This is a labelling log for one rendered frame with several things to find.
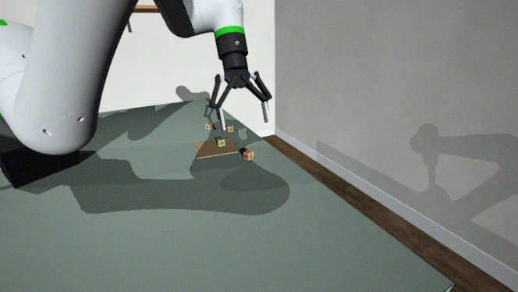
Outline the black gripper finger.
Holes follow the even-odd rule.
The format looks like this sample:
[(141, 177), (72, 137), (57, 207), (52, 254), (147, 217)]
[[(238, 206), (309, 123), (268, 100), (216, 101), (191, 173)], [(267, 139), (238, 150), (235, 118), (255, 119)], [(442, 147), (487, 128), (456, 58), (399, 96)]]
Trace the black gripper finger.
[(215, 87), (214, 87), (214, 90), (213, 90), (213, 93), (212, 93), (212, 96), (211, 96), (209, 107), (213, 108), (213, 109), (216, 109), (217, 116), (218, 116), (218, 119), (220, 121), (220, 125), (221, 125), (221, 129), (222, 130), (226, 130), (226, 128), (225, 128), (225, 120), (224, 120), (224, 116), (223, 116), (223, 112), (222, 112), (221, 106), (222, 106), (224, 100), (226, 99), (228, 93), (232, 89), (232, 86), (236, 82), (237, 78), (238, 78), (237, 76), (234, 76), (232, 78), (231, 82), (225, 88), (225, 90), (224, 90), (222, 96), (220, 97), (218, 103), (215, 104), (220, 84), (221, 84), (221, 82), (223, 80), (225, 80), (225, 76), (223, 76), (223, 75), (217, 74), (215, 76)]
[(253, 85), (251, 81), (247, 79), (245, 75), (241, 76), (242, 80), (244, 80), (247, 83), (247, 86), (245, 86), (245, 88), (251, 91), (262, 102), (261, 107), (263, 111), (264, 122), (268, 123), (270, 122), (268, 113), (268, 100), (270, 100), (272, 96), (268, 89), (265, 87), (263, 81), (261, 80), (258, 71), (251, 73), (250, 77), (254, 80), (255, 84), (258, 86), (260, 91)]

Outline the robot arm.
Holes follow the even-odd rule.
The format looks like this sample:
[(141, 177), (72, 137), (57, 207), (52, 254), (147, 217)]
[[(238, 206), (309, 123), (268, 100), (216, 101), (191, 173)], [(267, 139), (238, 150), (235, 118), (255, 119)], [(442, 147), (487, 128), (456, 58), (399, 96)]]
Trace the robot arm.
[[(34, 29), (0, 20), (0, 135), (47, 155), (87, 145), (138, 1), (37, 0)], [(153, 1), (175, 36), (213, 32), (220, 60), (248, 55), (241, 0)]]

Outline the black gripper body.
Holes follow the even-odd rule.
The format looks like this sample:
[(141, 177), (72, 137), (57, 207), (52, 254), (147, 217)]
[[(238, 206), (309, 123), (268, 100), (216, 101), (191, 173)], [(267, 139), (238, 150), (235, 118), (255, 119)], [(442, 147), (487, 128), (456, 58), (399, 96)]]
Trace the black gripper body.
[[(247, 57), (245, 55), (230, 55), (222, 60), (222, 65), (225, 73), (225, 82), (229, 84), (234, 76), (237, 76), (237, 80), (232, 86), (233, 89), (244, 88), (247, 83), (242, 80), (241, 76), (245, 75), (247, 79), (250, 79), (250, 73), (248, 71)], [(227, 82), (227, 81), (228, 82)]]

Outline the tan square mat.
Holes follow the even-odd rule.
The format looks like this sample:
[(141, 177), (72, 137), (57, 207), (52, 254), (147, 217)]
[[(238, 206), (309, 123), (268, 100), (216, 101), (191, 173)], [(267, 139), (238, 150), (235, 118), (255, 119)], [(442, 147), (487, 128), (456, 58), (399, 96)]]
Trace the tan square mat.
[(196, 142), (197, 159), (237, 153), (232, 138), (224, 138), (225, 146), (219, 147), (217, 140)]

